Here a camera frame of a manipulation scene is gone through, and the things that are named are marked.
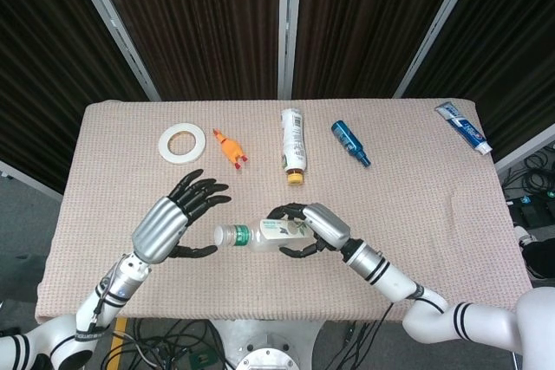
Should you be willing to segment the right silver and black robot hand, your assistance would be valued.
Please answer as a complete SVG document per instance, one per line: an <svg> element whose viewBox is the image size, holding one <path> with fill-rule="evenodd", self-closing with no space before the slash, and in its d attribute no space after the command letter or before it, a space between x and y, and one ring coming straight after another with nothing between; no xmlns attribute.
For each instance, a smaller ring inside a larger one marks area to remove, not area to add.
<svg viewBox="0 0 555 370"><path fill-rule="evenodd" d="M280 248L291 258L305 258L323 250L340 250L350 239L350 227L326 206L313 204L289 203L274 208L267 219L301 220L313 231L315 242L302 250Z"/></svg>

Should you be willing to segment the left silver and black robot hand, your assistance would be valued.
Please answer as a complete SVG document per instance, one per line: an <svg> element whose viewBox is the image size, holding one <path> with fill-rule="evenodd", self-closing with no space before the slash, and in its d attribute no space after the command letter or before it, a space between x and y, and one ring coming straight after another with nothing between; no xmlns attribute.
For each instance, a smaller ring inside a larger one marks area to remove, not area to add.
<svg viewBox="0 0 555 370"><path fill-rule="evenodd" d="M148 211L132 234L135 256L149 264L167 258L203 258L217 252L214 244L191 248L180 244L187 228L208 210L232 200L223 192L229 188L216 179L202 179L201 169L189 172Z"/></svg>

